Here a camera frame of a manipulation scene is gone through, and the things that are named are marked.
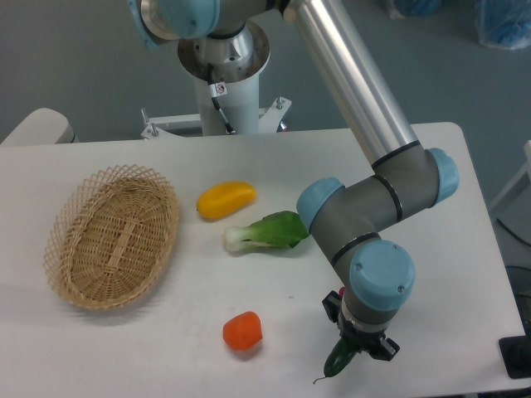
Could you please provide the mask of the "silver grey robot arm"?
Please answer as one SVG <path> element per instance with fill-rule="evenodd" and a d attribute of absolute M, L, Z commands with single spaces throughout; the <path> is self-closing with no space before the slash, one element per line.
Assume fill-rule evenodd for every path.
<path fill-rule="evenodd" d="M 270 48 L 251 18 L 276 10 L 308 45 L 373 175 L 346 187 L 325 178 L 306 188 L 297 211 L 345 287 L 324 299 L 340 339 L 329 355 L 358 352 L 389 361 L 398 345 L 385 335 L 414 281 L 410 255 L 380 232 L 450 197 L 455 162 L 422 147 L 362 38 L 339 1 L 131 1 L 144 44 L 178 44 L 182 67 L 196 81 L 205 135 L 257 133 L 257 77 Z"/>

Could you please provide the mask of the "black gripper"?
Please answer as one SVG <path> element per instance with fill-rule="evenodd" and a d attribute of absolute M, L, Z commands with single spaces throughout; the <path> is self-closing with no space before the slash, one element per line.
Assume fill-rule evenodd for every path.
<path fill-rule="evenodd" d="M 385 332 L 390 322 L 381 324 L 365 323 L 355 318 L 347 309 L 343 298 L 336 291 L 330 291 L 322 301 L 329 320 L 336 323 L 340 337 L 359 346 L 375 360 L 392 360 L 400 351 L 400 346 Z"/>

